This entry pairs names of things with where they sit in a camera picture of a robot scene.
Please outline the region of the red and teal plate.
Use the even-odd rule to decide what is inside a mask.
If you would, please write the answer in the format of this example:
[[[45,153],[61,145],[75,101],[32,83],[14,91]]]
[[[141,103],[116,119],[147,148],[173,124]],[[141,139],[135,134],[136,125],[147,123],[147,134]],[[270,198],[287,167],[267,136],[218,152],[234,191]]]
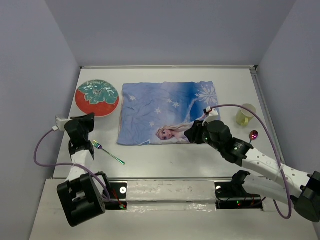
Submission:
[[[106,117],[118,107],[119,93],[105,80],[89,80],[80,85],[75,92],[75,103],[85,114],[94,113],[96,117]]]

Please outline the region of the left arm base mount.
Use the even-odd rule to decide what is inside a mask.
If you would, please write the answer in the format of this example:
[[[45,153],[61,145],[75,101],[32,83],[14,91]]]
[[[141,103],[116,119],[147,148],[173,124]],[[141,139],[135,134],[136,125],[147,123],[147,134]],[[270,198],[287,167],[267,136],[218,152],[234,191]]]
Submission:
[[[110,202],[105,202],[107,211],[125,211],[127,209],[128,183],[124,181],[111,181],[108,189]]]

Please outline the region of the iridescent fork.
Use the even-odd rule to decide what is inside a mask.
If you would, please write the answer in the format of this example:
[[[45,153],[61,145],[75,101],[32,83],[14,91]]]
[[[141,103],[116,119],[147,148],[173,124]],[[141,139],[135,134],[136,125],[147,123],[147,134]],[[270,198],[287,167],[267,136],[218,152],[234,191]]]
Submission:
[[[126,165],[126,163],[123,160],[121,160],[120,158],[116,157],[115,155],[113,155],[112,153],[104,149],[103,146],[100,143],[98,143],[96,140],[92,140],[91,142],[95,148],[104,151],[105,153],[107,153],[109,156],[111,156],[113,159],[115,159],[122,165]]]

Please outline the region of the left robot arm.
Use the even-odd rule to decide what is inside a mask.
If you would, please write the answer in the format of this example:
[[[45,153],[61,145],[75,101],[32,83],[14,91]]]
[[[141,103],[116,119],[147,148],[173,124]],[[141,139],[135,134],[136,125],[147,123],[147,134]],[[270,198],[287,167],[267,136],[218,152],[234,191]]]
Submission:
[[[89,133],[94,130],[95,114],[72,117],[64,124],[70,140],[68,151],[71,166],[67,180],[57,186],[57,194],[71,227],[96,218],[106,212],[111,200],[111,185],[104,172],[93,173],[88,164],[94,160],[94,146]]]

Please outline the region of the iridescent spoon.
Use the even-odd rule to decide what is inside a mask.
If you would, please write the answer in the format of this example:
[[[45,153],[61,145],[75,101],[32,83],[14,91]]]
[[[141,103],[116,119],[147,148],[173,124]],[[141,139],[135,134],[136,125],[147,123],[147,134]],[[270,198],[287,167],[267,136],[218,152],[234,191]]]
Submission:
[[[256,140],[259,136],[259,133],[257,130],[252,130],[250,133],[249,133],[249,143],[251,143],[252,141]]]

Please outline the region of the pale yellow mug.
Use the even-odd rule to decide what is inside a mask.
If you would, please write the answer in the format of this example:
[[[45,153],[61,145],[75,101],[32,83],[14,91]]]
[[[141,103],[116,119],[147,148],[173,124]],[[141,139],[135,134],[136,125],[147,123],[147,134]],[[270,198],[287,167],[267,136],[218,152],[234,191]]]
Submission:
[[[248,103],[243,104],[242,107],[244,108],[239,108],[235,121],[238,125],[245,127],[255,117],[252,112],[256,113],[256,108],[252,104]]]

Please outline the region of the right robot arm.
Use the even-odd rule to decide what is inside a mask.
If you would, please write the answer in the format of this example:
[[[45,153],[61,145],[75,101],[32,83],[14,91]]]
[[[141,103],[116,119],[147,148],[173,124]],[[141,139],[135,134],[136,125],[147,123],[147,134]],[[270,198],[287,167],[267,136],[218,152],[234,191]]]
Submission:
[[[261,195],[275,201],[293,204],[303,218],[320,221],[320,173],[306,173],[278,163],[251,144],[232,136],[220,120],[195,121],[185,136],[192,144],[208,144],[229,163],[252,170],[267,178],[261,184]]]

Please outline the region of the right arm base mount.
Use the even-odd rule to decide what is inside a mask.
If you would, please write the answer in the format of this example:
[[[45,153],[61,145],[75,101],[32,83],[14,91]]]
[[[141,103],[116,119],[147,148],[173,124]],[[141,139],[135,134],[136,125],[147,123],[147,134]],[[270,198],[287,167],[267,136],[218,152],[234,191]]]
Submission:
[[[217,210],[262,210],[262,197],[247,193],[242,186],[226,182],[215,182],[215,206]]]

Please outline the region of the blue printed cloth placemat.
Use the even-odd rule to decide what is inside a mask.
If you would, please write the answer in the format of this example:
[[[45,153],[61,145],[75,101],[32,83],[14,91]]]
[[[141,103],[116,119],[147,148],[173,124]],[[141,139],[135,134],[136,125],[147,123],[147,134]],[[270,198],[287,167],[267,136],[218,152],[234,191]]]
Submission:
[[[189,144],[185,131],[218,105],[212,81],[126,83],[117,143],[123,146]]]

